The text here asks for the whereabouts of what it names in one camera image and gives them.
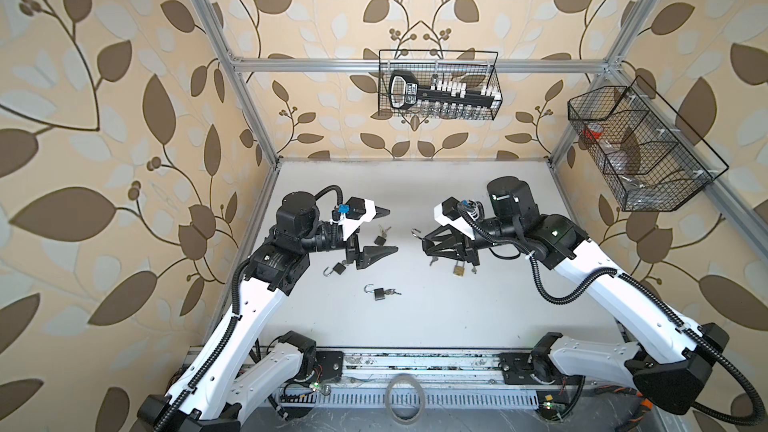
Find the brass padlock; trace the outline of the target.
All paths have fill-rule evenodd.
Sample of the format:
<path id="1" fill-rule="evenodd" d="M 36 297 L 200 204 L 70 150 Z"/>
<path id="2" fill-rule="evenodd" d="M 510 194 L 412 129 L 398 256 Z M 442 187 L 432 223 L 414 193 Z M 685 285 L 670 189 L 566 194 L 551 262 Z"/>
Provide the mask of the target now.
<path id="1" fill-rule="evenodd" d="M 465 275 L 466 263 L 463 261 L 457 261 L 453 267 L 453 274 L 458 277 Z"/>

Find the black padlock with keys middle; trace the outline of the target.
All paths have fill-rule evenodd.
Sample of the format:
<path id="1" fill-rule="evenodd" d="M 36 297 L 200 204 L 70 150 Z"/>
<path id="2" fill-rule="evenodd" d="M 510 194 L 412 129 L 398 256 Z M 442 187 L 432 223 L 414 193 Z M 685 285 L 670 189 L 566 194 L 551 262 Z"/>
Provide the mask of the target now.
<path id="1" fill-rule="evenodd" d="M 420 230 L 416 228 L 412 228 L 410 233 L 414 238 L 418 239 L 420 242 L 424 241 L 423 233 Z M 437 260 L 438 260 L 437 257 L 431 256 L 429 266 L 432 266 Z"/>

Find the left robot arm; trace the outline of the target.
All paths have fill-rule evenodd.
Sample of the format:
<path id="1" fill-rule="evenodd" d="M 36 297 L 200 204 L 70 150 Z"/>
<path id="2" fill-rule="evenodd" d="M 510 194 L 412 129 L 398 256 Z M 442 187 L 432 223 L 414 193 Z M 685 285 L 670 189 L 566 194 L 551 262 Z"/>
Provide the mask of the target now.
<path id="1" fill-rule="evenodd" d="M 265 241 L 241 262 L 230 283 L 230 307 L 213 334 L 163 395 L 148 396 L 137 413 L 147 431 L 238 431 L 282 385 L 319 377 L 314 340 L 280 336 L 250 368 L 256 342 L 271 316 L 310 265 L 313 253 L 342 251 L 365 269 L 397 252 L 359 245 L 362 224 L 389 215 L 370 199 L 344 198 L 330 185 L 312 194 L 287 194 Z"/>

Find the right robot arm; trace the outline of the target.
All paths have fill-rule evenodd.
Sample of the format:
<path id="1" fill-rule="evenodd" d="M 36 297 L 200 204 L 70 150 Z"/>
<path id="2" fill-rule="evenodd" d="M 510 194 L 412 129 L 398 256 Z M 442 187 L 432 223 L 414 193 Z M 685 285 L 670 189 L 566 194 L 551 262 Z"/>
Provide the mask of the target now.
<path id="1" fill-rule="evenodd" d="M 700 325 L 677 312 L 623 270 L 585 230 L 560 214 L 543 214 L 529 185 L 514 177 L 490 181 L 493 211 L 481 203 L 450 197 L 434 209 L 438 228 L 421 237 L 429 257 L 477 266 L 484 249 L 511 245 L 529 263 L 535 289 L 548 303 L 568 305 L 590 296 L 632 336 L 624 344 L 546 334 L 530 352 L 533 376 L 550 383 L 560 376 L 596 378 L 638 392 L 675 415 L 689 410 L 732 425 L 757 426 L 765 404 L 748 378 L 724 355 L 728 334 L 714 323 Z M 747 415 L 719 412 L 698 397 L 715 366 L 743 389 Z"/>

